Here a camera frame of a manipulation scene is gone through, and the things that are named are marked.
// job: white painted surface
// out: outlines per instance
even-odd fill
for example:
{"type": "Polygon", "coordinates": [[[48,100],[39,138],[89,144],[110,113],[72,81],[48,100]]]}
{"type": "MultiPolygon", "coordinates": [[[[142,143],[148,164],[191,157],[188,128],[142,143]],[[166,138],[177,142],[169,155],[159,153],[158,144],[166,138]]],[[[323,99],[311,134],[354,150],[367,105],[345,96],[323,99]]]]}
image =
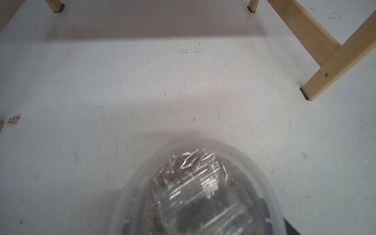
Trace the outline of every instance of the white painted surface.
{"type": "MultiPolygon", "coordinates": [[[[376,233],[376,51],[308,102],[318,65],[265,0],[64,3],[26,0],[0,34],[0,116],[21,114],[0,234],[105,234],[137,167],[194,136],[250,156],[303,235],[376,233]]],[[[301,3],[341,43],[376,9],[301,3]]]]}

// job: wooden frame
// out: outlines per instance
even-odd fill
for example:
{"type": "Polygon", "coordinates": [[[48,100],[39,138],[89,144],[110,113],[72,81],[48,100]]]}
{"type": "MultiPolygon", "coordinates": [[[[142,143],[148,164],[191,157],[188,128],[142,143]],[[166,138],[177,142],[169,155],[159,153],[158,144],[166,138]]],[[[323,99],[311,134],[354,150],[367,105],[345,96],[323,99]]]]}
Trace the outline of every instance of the wooden frame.
{"type": "MultiPolygon", "coordinates": [[[[258,0],[250,0],[255,12],[258,0]]],[[[268,0],[321,68],[300,88],[313,100],[376,47],[376,11],[343,44],[339,44],[296,0],[268,0]]]]}
{"type": "Polygon", "coordinates": [[[60,0],[45,0],[53,12],[62,12],[65,5],[60,0]]]}

